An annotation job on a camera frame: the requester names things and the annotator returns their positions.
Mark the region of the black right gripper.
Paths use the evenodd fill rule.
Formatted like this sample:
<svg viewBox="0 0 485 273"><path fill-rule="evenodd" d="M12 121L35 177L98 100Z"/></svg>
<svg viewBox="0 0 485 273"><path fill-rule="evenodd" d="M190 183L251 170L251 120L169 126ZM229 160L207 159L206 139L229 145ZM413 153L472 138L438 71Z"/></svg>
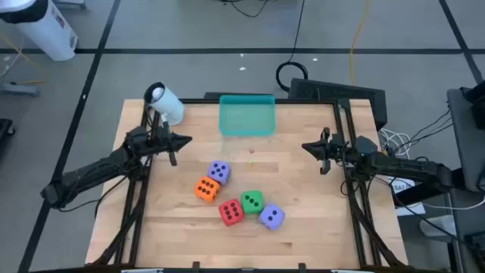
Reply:
<svg viewBox="0 0 485 273"><path fill-rule="evenodd" d="M330 134L330 128L325 127L321 133L321 139L312 143L303 143L302 148L317 160L322 160L320 174L327 174L331 169L330 161L333 160L341 167L346 167L345 157L352 150L349 141L339 139L340 134Z"/></svg>

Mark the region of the purple foam die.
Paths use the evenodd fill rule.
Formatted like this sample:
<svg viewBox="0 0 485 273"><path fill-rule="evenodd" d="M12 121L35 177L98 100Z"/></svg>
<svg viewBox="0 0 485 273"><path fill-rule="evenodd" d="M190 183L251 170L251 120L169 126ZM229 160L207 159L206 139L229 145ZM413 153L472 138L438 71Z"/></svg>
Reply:
<svg viewBox="0 0 485 273"><path fill-rule="evenodd" d="M213 161L208 169L208 177L221 185L226 185L230 177L231 167L225 161Z"/></svg>
<svg viewBox="0 0 485 273"><path fill-rule="evenodd" d="M270 231L279 229L286 218L286 213L275 203L267 203L258 217L262 223Z"/></svg>

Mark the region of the grey floor stand base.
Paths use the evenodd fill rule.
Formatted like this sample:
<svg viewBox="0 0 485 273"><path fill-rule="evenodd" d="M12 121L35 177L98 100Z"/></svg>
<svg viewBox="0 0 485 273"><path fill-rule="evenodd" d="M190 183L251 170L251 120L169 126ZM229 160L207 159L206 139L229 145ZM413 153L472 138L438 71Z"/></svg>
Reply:
<svg viewBox="0 0 485 273"><path fill-rule="evenodd" d="M0 93L19 96L39 96L39 90L36 86L28 86L16 83L0 83Z"/></svg>

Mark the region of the red foam die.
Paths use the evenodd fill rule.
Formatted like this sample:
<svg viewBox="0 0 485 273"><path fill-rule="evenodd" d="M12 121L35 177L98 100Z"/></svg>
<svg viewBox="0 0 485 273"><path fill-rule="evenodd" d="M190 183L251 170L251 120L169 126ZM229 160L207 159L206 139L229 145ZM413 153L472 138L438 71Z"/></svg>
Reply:
<svg viewBox="0 0 485 273"><path fill-rule="evenodd" d="M237 199L227 200L218 206L223 223L226 226L234 225L245 218L245 213Z"/></svg>

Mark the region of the white plastic object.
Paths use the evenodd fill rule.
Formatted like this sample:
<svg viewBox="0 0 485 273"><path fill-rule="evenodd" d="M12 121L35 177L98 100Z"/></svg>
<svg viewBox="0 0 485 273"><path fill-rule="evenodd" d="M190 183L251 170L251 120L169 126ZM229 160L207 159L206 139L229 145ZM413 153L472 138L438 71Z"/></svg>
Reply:
<svg viewBox="0 0 485 273"><path fill-rule="evenodd" d="M443 237L446 232L456 235L455 221L452 215L442 215L421 220L419 227L423 234L428 237Z"/></svg>

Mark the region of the white trash bin black liner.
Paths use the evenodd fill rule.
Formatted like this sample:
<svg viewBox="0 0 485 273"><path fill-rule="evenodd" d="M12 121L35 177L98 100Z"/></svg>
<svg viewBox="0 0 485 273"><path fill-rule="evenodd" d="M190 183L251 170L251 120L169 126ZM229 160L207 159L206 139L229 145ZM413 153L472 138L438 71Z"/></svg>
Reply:
<svg viewBox="0 0 485 273"><path fill-rule="evenodd" d="M0 0L0 20L16 26L53 61L76 54L78 35L52 0Z"/></svg>

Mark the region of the teal translucent plastic bin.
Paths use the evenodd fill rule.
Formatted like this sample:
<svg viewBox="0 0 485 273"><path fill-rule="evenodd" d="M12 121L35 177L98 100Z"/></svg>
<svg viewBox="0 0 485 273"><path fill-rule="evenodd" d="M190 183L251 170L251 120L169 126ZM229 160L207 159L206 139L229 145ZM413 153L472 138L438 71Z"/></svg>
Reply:
<svg viewBox="0 0 485 273"><path fill-rule="evenodd" d="M222 95L219 131L226 137L266 137L276 130L272 95Z"/></svg>

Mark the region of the grey side table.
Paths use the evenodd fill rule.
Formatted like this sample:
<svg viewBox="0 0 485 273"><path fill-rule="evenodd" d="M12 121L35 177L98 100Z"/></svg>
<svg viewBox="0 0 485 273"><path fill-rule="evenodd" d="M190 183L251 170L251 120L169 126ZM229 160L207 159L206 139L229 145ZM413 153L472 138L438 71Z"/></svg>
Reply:
<svg viewBox="0 0 485 273"><path fill-rule="evenodd" d="M447 99L465 188L485 193L485 130L477 128L472 104L460 89L448 90Z"/></svg>

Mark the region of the black chair base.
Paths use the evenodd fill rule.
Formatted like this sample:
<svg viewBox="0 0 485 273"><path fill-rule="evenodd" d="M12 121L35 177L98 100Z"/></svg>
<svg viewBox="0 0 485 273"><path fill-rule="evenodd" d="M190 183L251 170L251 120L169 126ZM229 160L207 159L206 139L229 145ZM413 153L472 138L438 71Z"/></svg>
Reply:
<svg viewBox="0 0 485 273"><path fill-rule="evenodd" d="M0 118L0 154L6 147L10 138L15 135L13 121L7 118Z"/></svg>

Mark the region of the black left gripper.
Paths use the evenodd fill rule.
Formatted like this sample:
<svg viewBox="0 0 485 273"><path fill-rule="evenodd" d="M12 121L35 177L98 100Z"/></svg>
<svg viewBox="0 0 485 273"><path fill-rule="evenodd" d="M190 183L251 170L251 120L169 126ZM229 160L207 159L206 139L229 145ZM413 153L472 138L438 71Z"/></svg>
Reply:
<svg viewBox="0 0 485 273"><path fill-rule="evenodd" d="M158 149L163 149L163 151L169 155L170 164L172 166L177 166L175 151L180 151L184 146L190 143L192 137L171 133L168 122L165 121L161 115L154 116L152 132L152 139L155 141L155 146Z"/></svg>

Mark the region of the white printed label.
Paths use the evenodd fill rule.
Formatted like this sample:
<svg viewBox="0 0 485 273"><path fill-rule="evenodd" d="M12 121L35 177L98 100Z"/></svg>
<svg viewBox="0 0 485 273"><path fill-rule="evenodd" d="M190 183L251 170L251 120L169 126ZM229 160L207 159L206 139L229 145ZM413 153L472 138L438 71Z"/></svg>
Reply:
<svg viewBox="0 0 485 273"><path fill-rule="evenodd" d="M412 188L415 186L413 180L400 178L400 177L388 177L389 183L393 188L394 193L400 193L404 190Z"/></svg>

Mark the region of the orange foam die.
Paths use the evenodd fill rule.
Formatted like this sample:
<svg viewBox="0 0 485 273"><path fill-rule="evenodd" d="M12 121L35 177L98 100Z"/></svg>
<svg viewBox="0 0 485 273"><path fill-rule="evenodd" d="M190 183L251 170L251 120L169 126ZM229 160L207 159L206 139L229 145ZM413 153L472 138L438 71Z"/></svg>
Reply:
<svg viewBox="0 0 485 273"><path fill-rule="evenodd" d="M213 202L221 190L221 185L210 177L201 177L195 185L194 194L196 197Z"/></svg>

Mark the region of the green foam die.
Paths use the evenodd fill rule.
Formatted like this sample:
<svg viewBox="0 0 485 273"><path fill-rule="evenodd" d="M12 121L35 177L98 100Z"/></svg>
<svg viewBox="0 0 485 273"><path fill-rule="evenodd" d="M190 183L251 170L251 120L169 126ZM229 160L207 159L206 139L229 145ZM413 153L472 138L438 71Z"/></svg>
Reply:
<svg viewBox="0 0 485 273"><path fill-rule="evenodd" d="M260 214L264 208L264 197L261 191L251 190L241 194L241 206L245 214Z"/></svg>

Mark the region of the black device on side table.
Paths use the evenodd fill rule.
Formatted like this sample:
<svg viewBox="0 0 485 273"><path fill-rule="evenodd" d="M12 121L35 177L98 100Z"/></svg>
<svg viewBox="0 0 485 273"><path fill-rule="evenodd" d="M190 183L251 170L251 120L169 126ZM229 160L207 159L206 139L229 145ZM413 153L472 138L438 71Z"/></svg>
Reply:
<svg viewBox="0 0 485 273"><path fill-rule="evenodd" d="M473 88L461 87L463 97L471 103L471 112L478 129L485 130L485 80Z"/></svg>

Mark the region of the black aluminium table frame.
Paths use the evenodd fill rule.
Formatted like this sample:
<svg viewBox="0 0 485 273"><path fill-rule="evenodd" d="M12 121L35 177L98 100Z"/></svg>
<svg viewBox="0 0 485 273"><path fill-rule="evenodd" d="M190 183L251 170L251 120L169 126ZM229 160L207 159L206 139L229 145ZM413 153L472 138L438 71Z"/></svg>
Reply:
<svg viewBox="0 0 485 273"><path fill-rule="evenodd" d="M188 104L174 127L192 141L177 153L177 166L166 154L151 169L136 264L186 268L357 268L352 219L343 195L343 172L333 166L320 174L320 162L303 148L325 127L334 128L333 107L288 103L276 106L277 126L268 137L221 135L216 104ZM230 164L228 183L213 202L194 194L213 161ZM218 206L243 192L259 190L266 202L286 213L282 227L270 231L256 215L226 226Z"/></svg>

